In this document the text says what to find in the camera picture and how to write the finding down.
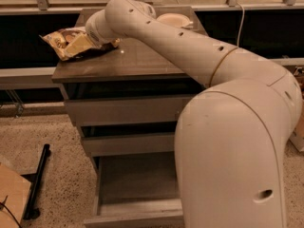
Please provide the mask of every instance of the floor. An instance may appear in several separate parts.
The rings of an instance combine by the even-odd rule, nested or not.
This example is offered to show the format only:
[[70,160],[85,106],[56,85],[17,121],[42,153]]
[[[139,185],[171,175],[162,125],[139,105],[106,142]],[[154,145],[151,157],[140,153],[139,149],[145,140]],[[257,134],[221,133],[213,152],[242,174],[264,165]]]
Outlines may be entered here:
[[[96,174],[63,104],[26,104],[20,118],[13,116],[13,106],[0,108],[1,163],[20,174],[35,172],[43,145],[49,143],[51,150],[37,200],[41,216],[23,221],[22,227],[84,227],[92,212]],[[284,169],[288,227],[304,227],[304,153],[290,142]]]

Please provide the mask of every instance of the round plate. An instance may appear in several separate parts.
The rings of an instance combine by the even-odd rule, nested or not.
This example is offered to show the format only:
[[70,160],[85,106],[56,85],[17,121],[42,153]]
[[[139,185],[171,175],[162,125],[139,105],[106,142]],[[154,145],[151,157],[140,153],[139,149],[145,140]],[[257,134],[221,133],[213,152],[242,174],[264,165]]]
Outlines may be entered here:
[[179,13],[166,13],[159,16],[157,20],[177,28],[186,27],[190,24],[190,19],[187,16]]

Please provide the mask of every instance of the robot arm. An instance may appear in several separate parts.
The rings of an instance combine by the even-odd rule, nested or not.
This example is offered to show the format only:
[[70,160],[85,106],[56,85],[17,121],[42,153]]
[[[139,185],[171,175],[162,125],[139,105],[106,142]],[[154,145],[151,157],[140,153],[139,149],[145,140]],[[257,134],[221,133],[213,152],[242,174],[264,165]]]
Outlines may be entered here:
[[283,154],[299,119],[300,88],[285,68],[242,48],[111,0],[86,32],[96,43],[141,40],[209,87],[180,114],[175,155],[186,228],[283,228]]

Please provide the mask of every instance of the cabinet top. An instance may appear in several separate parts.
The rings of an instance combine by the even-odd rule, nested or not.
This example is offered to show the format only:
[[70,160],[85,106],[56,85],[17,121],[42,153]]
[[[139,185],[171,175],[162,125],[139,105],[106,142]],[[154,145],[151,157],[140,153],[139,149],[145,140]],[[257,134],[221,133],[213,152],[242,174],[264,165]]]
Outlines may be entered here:
[[[191,7],[158,7],[157,16],[165,13],[180,13],[193,23],[191,30],[206,34]],[[87,19],[98,9],[83,9],[76,27],[86,24]],[[80,83],[116,80],[137,80],[180,77],[185,74],[160,54],[136,39],[122,39],[120,45],[103,55],[76,61],[60,61],[52,76],[54,83]]]

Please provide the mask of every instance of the black cable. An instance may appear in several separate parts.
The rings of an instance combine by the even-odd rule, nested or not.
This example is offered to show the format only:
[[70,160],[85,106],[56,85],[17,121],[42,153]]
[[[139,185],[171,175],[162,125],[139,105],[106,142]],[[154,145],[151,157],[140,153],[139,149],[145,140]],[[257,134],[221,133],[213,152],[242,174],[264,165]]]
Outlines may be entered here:
[[19,228],[22,228],[22,226],[18,222],[17,218],[12,214],[12,212],[10,211],[10,209],[3,202],[1,202],[1,201],[0,201],[0,207],[6,208],[6,210],[8,210],[8,212],[9,212],[9,214],[13,217],[13,219],[15,220],[15,222],[18,224]]

